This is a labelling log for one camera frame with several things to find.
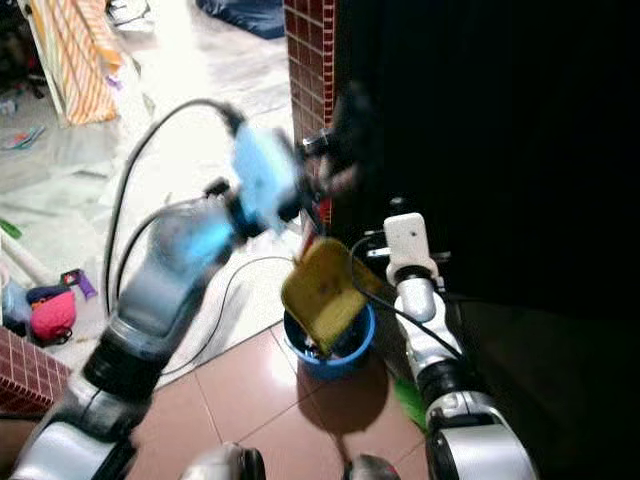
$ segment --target blue bucket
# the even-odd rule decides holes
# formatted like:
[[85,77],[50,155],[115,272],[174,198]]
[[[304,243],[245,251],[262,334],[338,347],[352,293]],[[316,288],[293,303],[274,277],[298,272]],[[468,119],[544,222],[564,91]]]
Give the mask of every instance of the blue bucket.
[[362,365],[376,331],[376,317],[371,305],[365,305],[349,328],[353,334],[362,338],[362,343],[356,351],[342,358],[321,360],[305,353],[307,334],[287,311],[284,312],[284,331],[287,345],[302,360],[309,373],[321,380],[344,377]]

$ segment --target white floor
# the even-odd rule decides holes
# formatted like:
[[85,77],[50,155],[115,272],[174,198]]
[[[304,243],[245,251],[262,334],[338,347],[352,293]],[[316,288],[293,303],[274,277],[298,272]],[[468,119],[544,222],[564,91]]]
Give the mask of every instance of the white floor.
[[[15,117],[0,117],[0,132],[47,126],[30,150],[0,153],[0,217],[20,227],[21,243],[52,270],[84,268],[96,287],[121,167],[152,117],[184,100],[210,97],[232,102],[255,125],[281,127],[292,137],[284,39],[262,40],[211,19],[193,0],[150,3],[152,33],[121,34],[135,62],[129,61],[121,72],[118,120],[62,129],[50,100],[35,100],[30,93],[18,99]],[[135,225],[156,208],[197,196],[218,176],[235,182],[230,154],[231,142],[214,112],[195,108],[168,123],[134,172],[118,250]],[[170,367],[188,360],[209,336],[226,282],[238,266],[264,255],[290,257],[298,244],[296,233],[287,232],[283,238],[267,233],[234,255],[213,280]],[[284,261],[265,261],[238,275],[221,327],[198,363],[281,318],[280,285],[290,269]],[[250,295],[256,291],[259,295]],[[73,368],[82,365],[106,324],[97,300],[85,303],[79,296],[77,303],[73,339],[49,348]]]

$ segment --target tiled floor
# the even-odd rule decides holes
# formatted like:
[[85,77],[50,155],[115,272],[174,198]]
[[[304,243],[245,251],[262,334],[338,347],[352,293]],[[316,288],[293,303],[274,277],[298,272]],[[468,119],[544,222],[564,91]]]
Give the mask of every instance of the tiled floor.
[[424,438],[370,355],[348,379],[310,377],[283,342],[282,324],[161,389],[139,427],[129,479],[177,479],[222,441],[258,448],[269,480],[341,478],[361,453],[392,462],[403,480],[424,480]]

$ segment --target yellow sponge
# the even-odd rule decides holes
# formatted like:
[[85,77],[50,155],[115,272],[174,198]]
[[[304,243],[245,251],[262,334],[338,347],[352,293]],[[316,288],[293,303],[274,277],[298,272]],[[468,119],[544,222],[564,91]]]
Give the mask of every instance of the yellow sponge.
[[[365,290],[378,290],[378,278],[357,259],[354,271]],[[366,302],[351,282],[349,250],[333,238],[316,240],[282,286],[285,308],[324,354]]]

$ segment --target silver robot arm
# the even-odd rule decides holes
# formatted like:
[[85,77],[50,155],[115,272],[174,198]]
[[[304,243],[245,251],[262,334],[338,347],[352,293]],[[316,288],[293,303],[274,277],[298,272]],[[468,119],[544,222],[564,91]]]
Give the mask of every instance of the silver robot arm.
[[[460,345],[445,323],[445,303],[434,291],[438,269],[429,257],[427,233],[417,213],[384,222],[396,286],[395,307],[409,313],[455,350]],[[529,455],[503,415],[468,369],[440,343],[397,315],[406,338],[414,380],[427,405],[426,454],[434,480],[535,480]]]
[[135,455],[130,434],[212,276],[234,247],[267,228],[282,230],[298,212],[298,169],[278,135],[241,126],[233,164],[238,192],[202,199],[153,225],[148,254],[99,345],[30,438],[12,479],[124,478]]

